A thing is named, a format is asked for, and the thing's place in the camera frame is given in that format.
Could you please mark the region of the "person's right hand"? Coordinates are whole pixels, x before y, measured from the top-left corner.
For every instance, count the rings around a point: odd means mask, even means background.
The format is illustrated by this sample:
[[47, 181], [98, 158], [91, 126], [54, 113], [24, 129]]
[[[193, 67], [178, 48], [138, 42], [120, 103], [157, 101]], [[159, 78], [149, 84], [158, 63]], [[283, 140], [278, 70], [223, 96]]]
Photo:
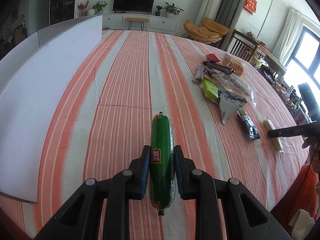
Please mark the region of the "person's right hand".
[[308, 137], [303, 142], [302, 148], [308, 148], [311, 168], [314, 172], [319, 173], [319, 138]]

